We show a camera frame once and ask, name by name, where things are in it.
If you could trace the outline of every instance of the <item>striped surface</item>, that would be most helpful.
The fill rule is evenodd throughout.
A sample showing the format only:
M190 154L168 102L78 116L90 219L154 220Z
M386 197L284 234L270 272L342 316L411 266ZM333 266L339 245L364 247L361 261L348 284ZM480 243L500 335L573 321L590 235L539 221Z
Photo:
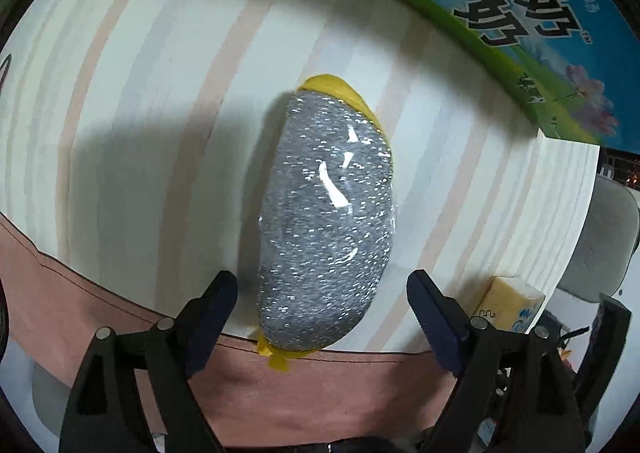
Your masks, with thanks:
M475 61L396 0L36 0L0 61L0 210L38 248L174 315L220 269L255 330L257 215L283 107L323 72L392 141L390 264L337 350L424 350L404 295L426 269L467 308L492 274L550 294L597 148L545 138Z

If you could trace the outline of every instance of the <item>screw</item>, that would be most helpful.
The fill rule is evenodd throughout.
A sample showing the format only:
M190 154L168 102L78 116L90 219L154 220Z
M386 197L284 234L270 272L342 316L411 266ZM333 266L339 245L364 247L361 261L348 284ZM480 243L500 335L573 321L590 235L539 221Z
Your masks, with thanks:
M533 329L533 331L540 339L546 339L549 337L549 331L542 325L538 325Z
M471 326L473 328L477 328L478 330L484 330L489 326L489 323L487 323L486 319L480 316L473 316L470 322Z
M156 326L160 330L169 330L172 326L174 326L174 319L162 318L158 323L156 323Z
M98 339L106 339L111 335L111 329L109 327L98 328L98 331L95 333L95 336Z

